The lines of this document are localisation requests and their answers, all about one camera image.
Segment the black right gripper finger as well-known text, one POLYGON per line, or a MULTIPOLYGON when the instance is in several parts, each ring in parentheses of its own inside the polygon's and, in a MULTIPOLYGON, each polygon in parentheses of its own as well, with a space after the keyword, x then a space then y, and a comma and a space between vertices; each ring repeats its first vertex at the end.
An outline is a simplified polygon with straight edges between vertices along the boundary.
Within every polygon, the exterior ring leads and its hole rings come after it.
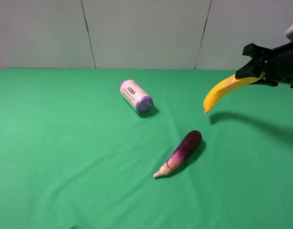
POLYGON ((236 79, 249 77, 260 78, 265 67, 265 61, 262 59, 251 59, 247 64, 238 69, 235 74, 236 79))
POLYGON ((257 81, 257 84, 270 86, 270 87, 276 87, 278 85, 278 82, 272 81, 270 79, 267 79, 265 76, 262 77, 260 80, 257 81))

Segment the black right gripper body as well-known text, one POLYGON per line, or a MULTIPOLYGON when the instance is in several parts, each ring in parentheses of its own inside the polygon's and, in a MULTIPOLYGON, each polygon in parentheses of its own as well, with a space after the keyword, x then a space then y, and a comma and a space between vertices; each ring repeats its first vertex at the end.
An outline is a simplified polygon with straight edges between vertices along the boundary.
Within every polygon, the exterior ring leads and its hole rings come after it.
POLYGON ((272 81, 288 84, 293 88, 293 24, 284 32, 290 40, 282 46, 269 49, 253 43, 243 48, 242 55, 265 61, 265 77, 272 81))

